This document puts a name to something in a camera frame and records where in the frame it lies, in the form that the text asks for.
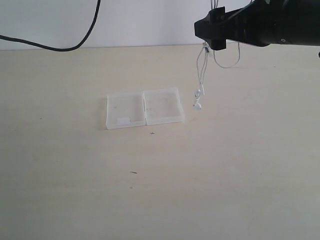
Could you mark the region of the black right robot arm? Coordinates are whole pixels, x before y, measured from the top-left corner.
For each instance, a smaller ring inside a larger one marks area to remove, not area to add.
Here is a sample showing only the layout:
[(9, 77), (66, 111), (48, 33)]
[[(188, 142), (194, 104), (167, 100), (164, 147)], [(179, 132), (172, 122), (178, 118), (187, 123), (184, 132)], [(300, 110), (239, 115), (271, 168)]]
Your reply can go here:
[(256, 47), (319, 46), (320, 2), (254, 0), (229, 12), (217, 7), (194, 23), (194, 34), (215, 51), (226, 49), (228, 40)]

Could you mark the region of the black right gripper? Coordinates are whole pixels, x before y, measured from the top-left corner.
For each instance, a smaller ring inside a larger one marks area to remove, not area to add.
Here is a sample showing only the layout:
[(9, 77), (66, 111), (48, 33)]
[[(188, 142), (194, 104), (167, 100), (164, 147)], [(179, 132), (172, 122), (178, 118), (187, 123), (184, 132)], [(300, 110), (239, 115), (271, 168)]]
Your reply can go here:
[[(256, 47), (281, 45), (282, 4), (281, 0), (253, 0), (228, 12), (224, 6), (213, 8), (206, 17), (194, 23), (194, 35), (212, 50), (226, 49), (227, 39)], [(227, 39), (222, 35), (223, 21)]]

